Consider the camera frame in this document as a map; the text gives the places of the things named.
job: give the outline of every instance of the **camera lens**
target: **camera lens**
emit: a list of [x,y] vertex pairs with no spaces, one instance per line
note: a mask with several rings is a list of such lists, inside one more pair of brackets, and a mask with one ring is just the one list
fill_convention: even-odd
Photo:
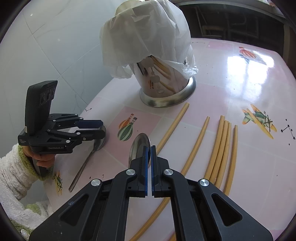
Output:
[[42,98],[41,98],[41,104],[43,104],[45,101],[45,94],[43,94]]
[[51,90],[49,90],[49,92],[47,93],[47,96],[46,96],[46,100],[49,100],[49,99],[50,99],[50,97],[51,97],[51,94],[52,94],[52,91],[51,91]]

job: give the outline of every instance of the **metal container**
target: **metal container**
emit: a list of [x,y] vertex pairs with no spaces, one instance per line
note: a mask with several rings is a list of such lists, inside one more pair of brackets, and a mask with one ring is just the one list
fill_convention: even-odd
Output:
[[141,86],[141,100],[149,106],[178,104],[187,99],[196,88],[194,78],[185,79],[180,72],[154,56],[133,64],[133,68]]

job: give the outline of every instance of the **human hand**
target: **human hand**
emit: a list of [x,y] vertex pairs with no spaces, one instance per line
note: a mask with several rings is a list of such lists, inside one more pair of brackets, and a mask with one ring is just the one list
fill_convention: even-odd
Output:
[[33,159],[38,160],[37,166],[49,168],[54,164],[55,154],[40,155],[34,153],[29,146],[23,146],[22,149],[27,157],[32,157]]

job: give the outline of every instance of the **spoon handle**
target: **spoon handle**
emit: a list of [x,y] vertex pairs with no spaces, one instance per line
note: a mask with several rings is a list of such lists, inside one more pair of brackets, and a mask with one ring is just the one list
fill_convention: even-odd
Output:
[[92,151],[92,152],[88,155],[88,157],[87,157],[86,160],[84,161],[83,165],[82,165],[81,168],[79,169],[78,173],[76,174],[76,176],[75,176],[73,182],[71,183],[71,185],[70,185],[70,187],[69,187],[69,191],[70,191],[70,192],[72,192],[73,189],[74,189],[74,187],[76,186],[76,183],[78,182],[78,179],[80,178],[80,176],[81,176],[81,174],[82,174],[82,172],[83,172],[83,170],[84,170],[86,164],[88,163],[88,161],[89,161],[89,159],[90,159],[90,157],[92,156],[93,153],[94,153],[94,152]]

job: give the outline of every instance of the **white tile wall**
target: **white tile wall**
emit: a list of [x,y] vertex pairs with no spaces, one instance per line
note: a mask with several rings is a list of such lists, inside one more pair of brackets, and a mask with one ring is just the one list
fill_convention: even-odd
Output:
[[[0,157],[24,126],[28,86],[58,80],[51,112],[80,114],[112,79],[102,64],[99,32],[124,0],[32,0],[0,43]],[[24,204],[44,200],[34,184]]]

